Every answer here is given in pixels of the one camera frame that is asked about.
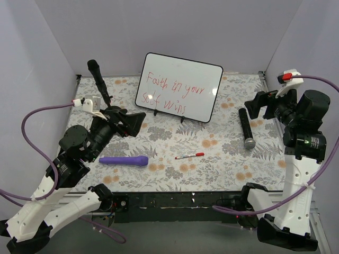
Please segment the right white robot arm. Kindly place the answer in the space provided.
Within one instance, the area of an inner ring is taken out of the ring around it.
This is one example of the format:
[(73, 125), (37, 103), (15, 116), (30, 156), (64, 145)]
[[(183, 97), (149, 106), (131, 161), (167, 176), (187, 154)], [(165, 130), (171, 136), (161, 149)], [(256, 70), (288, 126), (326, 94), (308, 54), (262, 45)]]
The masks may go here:
[(251, 119), (266, 107), (264, 119), (277, 118), (285, 126), (283, 198), (287, 202), (258, 215), (257, 237), (260, 242), (292, 251), (316, 251), (318, 242), (311, 237), (309, 224), (314, 185), (309, 181), (325, 158), (327, 141), (319, 127), (331, 100), (316, 90), (305, 91), (300, 99), (295, 89), (282, 97), (277, 93), (258, 92), (245, 102)]

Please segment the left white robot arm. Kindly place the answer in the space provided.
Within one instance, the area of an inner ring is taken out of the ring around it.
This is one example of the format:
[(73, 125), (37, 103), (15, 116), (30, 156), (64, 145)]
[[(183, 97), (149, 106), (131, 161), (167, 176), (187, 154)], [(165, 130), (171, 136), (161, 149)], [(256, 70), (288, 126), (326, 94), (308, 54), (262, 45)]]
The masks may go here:
[(1, 235), (10, 238), (10, 253), (37, 253), (69, 223), (114, 205), (112, 192), (98, 184), (77, 200), (54, 208), (90, 171), (86, 164), (96, 160), (114, 135), (136, 137), (146, 117), (144, 112), (129, 114), (117, 106), (99, 112), (103, 117), (94, 116), (89, 129), (74, 125), (66, 130), (59, 155), (50, 161), (38, 188), (12, 218), (1, 221)]

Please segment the red whiteboard marker pen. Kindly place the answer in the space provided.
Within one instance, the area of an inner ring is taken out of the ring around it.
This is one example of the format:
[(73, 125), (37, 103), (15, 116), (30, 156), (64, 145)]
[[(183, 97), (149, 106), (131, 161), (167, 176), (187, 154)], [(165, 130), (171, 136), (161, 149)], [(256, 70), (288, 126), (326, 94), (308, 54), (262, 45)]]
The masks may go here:
[(200, 157), (200, 156), (204, 156), (204, 152), (198, 152), (198, 153), (194, 153), (194, 154), (190, 154), (190, 155), (176, 156), (175, 159), (179, 160), (179, 159), (184, 159), (184, 158)]

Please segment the white whiteboard black frame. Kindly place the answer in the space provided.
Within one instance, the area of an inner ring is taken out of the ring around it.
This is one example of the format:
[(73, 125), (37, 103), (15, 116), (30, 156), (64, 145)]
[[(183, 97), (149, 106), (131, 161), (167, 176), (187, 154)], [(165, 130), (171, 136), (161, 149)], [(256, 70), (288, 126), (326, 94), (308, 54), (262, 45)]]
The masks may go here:
[(150, 52), (145, 56), (135, 105), (208, 123), (223, 72), (219, 65)]

